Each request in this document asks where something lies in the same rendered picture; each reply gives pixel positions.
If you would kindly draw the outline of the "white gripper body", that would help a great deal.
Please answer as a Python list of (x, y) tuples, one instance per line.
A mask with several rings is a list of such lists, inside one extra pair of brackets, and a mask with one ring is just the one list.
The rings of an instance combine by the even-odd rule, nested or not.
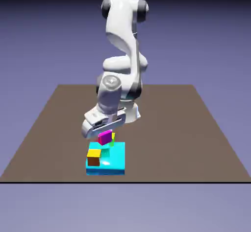
[(100, 112), (95, 106), (84, 114), (81, 132), (86, 139), (96, 137), (98, 134), (122, 126), (126, 121), (125, 107), (119, 108), (114, 114), (107, 115)]

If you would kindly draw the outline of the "small magenta cube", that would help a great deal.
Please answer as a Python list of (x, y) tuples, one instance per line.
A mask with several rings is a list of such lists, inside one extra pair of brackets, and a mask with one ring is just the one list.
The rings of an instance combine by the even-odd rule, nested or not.
[(113, 140), (112, 138), (112, 130), (104, 131), (98, 134), (98, 143), (100, 145), (105, 145), (110, 143)]

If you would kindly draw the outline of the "small yellow cube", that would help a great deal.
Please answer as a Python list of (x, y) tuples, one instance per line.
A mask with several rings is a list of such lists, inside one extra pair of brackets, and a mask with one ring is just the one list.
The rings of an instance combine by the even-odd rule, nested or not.
[(89, 149), (87, 153), (87, 165), (88, 166), (100, 166), (100, 149)]

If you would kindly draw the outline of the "large cyan box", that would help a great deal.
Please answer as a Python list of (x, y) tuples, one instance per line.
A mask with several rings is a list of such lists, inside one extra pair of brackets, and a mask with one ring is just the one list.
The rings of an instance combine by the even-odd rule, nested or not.
[(100, 166), (88, 166), (86, 159), (87, 175), (124, 175), (125, 174), (125, 143), (114, 142), (114, 146), (100, 145), (90, 142), (89, 149), (100, 149)]

